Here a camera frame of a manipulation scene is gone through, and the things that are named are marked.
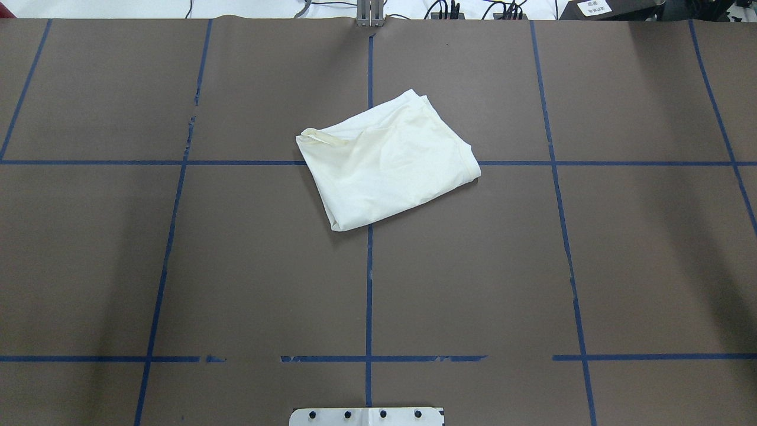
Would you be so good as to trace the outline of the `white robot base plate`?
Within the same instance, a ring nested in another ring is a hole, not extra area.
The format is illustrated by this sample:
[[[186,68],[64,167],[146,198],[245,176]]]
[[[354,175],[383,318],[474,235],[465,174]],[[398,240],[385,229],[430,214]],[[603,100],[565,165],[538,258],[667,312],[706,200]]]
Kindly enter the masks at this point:
[[[444,425],[444,410],[435,407],[296,409],[289,425]]]

